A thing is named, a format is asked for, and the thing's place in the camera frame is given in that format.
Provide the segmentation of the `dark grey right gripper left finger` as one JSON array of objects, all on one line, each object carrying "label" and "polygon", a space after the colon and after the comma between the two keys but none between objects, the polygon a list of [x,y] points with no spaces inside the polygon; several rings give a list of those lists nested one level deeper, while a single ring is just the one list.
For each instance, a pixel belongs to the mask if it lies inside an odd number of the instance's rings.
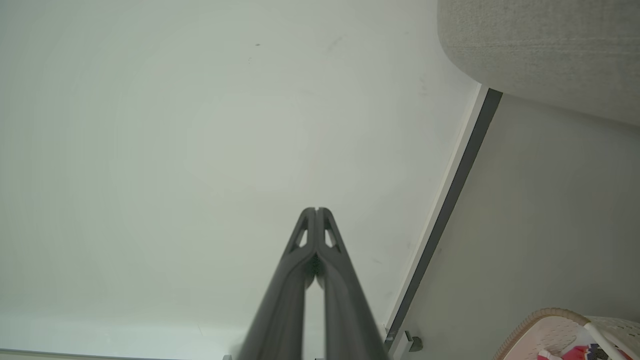
[{"label": "dark grey right gripper left finger", "polygon": [[238,360],[302,360],[306,290],[314,278],[317,210],[302,210],[279,259]]}]

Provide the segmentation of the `white plastic laundry basket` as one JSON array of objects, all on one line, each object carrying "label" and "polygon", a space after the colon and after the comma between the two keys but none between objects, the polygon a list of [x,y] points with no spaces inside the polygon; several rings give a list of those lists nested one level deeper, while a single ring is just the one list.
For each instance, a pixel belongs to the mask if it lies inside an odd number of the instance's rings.
[{"label": "white plastic laundry basket", "polygon": [[640,360],[640,323],[555,307],[540,309],[515,328],[493,360],[537,360],[541,350],[560,356],[590,344],[599,344],[610,360]]}]

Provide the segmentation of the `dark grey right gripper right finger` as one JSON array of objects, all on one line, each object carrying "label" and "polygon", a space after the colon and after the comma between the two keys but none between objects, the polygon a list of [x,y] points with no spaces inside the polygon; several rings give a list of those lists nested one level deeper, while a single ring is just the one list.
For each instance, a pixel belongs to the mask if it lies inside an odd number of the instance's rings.
[{"label": "dark grey right gripper right finger", "polygon": [[317,257],[322,267],[326,360],[389,360],[332,212],[317,210]]}]

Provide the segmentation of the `red and white garment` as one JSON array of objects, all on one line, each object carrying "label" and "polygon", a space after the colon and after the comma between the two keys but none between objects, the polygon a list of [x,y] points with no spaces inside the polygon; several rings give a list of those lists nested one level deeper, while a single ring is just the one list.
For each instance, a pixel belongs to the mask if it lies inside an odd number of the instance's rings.
[{"label": "red and white garment", "polygon": [[560,356],[551,353],[549,350],[541,350],[538,352],[536,360],[586,360],[588,347],[583,345],[570,348],[567,353]]}]

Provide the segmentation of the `grey fabric sofa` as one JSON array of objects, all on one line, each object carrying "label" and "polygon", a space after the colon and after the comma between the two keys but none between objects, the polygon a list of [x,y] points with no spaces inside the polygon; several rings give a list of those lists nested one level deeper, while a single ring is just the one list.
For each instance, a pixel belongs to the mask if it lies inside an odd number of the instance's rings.
[{"label": "grey fabric sofa", "polygon": [[640,0],[438,0],[438,38],[476,82],[640,126]]}]

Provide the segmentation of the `black partition base strip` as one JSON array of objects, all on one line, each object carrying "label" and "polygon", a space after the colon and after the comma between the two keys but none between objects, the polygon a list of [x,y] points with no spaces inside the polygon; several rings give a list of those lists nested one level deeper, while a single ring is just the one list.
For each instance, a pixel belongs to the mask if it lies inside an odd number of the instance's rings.
[{"label": "black partition base strip", "polygon": [[454,152],[446,166],[445,175],[439,183],[434,203],[430,206],[422,235],[402,281],[397,300],[384,326],[386,333],[383,339],[388,350],[391,350],[400,336],[411,303],[418,294],[423,276],[434,258],[436,248],[473,168],[502,95],[502,92],[486,85],[478,85],[474,91],[473,102],[462,117],[464,122],[455,141]]}]

